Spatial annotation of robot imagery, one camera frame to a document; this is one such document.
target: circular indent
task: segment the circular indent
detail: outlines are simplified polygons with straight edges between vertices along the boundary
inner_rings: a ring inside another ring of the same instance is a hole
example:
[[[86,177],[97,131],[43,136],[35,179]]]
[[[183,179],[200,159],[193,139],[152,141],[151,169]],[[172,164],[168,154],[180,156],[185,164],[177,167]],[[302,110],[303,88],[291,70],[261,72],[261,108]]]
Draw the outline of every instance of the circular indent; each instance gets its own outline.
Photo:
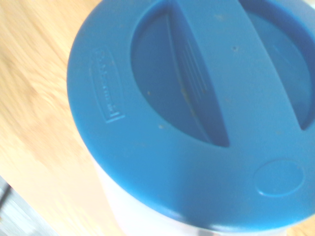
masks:
[[[254,176],[259,193],[281,197],[296,191],[303,183],[301,167],[289,160],[277,160],[259,168]]]

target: wooden surface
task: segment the wooden surface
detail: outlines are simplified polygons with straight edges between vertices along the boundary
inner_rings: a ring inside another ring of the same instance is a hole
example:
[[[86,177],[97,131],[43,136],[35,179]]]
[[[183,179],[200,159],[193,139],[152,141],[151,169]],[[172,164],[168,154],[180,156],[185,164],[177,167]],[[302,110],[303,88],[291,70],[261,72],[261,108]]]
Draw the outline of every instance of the wooden surface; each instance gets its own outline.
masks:
[[[124,235],[66,94],[72,42],[98,2],[0,0],[0,175],[61,236]],[[315,217],[289,230],[314,235]]]

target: plastic container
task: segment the plastic container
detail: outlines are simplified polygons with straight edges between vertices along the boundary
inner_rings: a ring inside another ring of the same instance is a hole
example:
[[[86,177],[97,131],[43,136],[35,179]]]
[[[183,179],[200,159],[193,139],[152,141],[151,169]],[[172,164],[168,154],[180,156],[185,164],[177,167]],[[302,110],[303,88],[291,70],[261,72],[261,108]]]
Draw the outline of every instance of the plastic container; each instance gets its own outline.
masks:
[[[68,97],[127,236],[284,236],[315,213],[315,12],[107,0]]]

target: embossed logo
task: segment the embossed logo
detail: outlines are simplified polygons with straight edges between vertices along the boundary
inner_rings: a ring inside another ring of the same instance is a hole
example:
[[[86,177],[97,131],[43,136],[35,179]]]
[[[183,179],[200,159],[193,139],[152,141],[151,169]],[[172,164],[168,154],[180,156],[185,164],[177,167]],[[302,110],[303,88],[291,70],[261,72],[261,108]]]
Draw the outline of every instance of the embossed logo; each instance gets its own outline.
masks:
[[[113,56],[107,48],[92,53],[91,74],[100,108],[107,123],[124,118],[121,81]]]

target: blue plastic lid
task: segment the blue plastic lid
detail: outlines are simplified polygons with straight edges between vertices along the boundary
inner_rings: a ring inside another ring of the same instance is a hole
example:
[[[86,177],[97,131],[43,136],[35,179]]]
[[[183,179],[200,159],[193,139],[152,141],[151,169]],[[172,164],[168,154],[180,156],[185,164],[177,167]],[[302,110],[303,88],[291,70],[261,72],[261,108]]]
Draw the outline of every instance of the blue plastic lid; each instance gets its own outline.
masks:
[[[89,151],[152,209],[224,232],[315,213],[315,11],[302,1],[102,1],[67,76]]]

